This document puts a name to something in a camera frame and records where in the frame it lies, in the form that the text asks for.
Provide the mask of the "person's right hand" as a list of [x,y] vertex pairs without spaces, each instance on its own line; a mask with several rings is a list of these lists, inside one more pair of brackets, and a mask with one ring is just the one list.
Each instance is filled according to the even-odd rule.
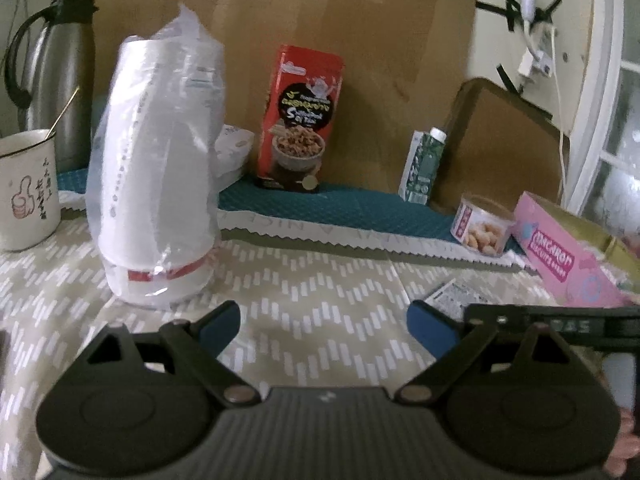
[[623,477],[628,463],[639,456],[636,434],[638,403],[638,365],[631,353],[610,353],[602,362],[600,382],[613,397],[620,410],[620,429],[614,448],[605,462],[604,471],[614,479]]

